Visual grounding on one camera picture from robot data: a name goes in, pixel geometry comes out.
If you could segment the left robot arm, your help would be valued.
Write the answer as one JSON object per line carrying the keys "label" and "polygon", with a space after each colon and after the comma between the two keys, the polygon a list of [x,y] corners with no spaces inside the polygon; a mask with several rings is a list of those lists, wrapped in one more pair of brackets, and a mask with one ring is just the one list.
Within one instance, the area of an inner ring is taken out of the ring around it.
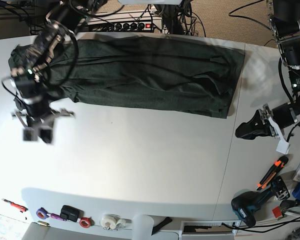
{"label": "left robot arm", "polygon": [[277,152],[287,154],[294,129],[300,127],[300,0],[268,0],[268,22],[279,50],[278,74],[289,99],[276,108],[265,104],[235,131],[238,139],[278,138]]}

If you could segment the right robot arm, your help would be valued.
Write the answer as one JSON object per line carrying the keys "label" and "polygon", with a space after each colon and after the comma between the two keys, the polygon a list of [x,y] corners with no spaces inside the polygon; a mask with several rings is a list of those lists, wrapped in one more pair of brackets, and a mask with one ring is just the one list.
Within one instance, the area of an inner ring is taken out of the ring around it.
{"label": "right robot arm", "polygon": [[17,109],[11,114],[23,126],[23,141],[42,140],[46,144],[53,141],[55,119],[72,117],[74,113],[50,107],[50,92],[59,85],[52,84],[46,70],[55,57],[55,48],[69,37],[74,47],[74,56],[70,67],[61,80],[64,83],[70,78],[79,58],[79,45],[76,35],[80,28],[95,17],[98,9],[104,4],[102,0],[62,0],[46,15],[46,26],[25,49],[20,62],[10,70],[11,95]]}

